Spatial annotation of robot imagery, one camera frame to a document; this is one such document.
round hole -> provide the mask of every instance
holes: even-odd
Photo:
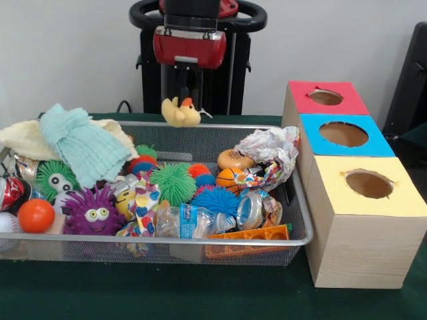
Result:
[[[286,235],[284,233],[273,233],[271,240],[286,240]]]
[[[339,105],[343,99],[339,93],[323,89],[316,89],[309,96],[320,105]]]
[[[263,235],[253,235],[251,239],[265,239],[265,237]]]
[[[346,181],[355,192],[368,198],[380,199],[393,192],[393,182],[373,171],[351,171],[347,173]]]
[[[329,122],[320,127],[320,135],[329,142],[346,147],[359,147],[368,142],[368,134],[357,125],[345,122]]]

metal basket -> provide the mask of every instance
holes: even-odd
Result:
[[[135,144],[153,145],[159,162],[204,163],[218,173],[217,156],[231,149],[263,126],[200,125],[177,129],[164,123],[123,122],[123,130]],[[10,152],[0,151],[0,175],[7,174]],[[216,265],[288,265],[300,246],[309,243],[313,227],[298,172],[276,189],[282,203],[282,223],[291,223],[290,240],[174,239],[84,235],[38,235],[0,233],[0,241],[16,241],[13,249],[0,252],[0,259],[46,261],[98,261],[134,263],[198,263]],[[229,254],[217,259],[210,252]]]

plush duck toy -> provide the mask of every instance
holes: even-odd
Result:
[[[161,104],[161,114],[171,127],[196,127],[201,121],[201,113],[205,113],[212,118],[203,108],[197,111],[191,98],[185,98],[181,107],[177,105],[177,97],[173,98],[172,101],[165,99]]]

orange ball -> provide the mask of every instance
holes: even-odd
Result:
[[[27,233],[43,233],[55,220],[55,210],[43,199],[32,199],[25,202],[18,210],[18,222]]]
[[[236,183],[235,179],[244,173],[238,168],[227,168],[218,173],[216,178],[216,185],[225,187],[235,195],[239,195],[242,192],[242,188]]]
[[[210,175],[211,171],[208,167],[201,163],[194,163],[193,165],[189,166],[188,173],[193,179],[195,179],[200,175]]]

crumpled paper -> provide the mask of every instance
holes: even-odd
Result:
[[[255,130],[234,147],[239,152],[253,159],[256,163],[266,165],[260,177],[251,173],[240,176],[236,183],[243,188],[259,188],[270,191],[289,179],[298,156],[297,146],[300,142],[300,130],[297,127],[270,128]]]

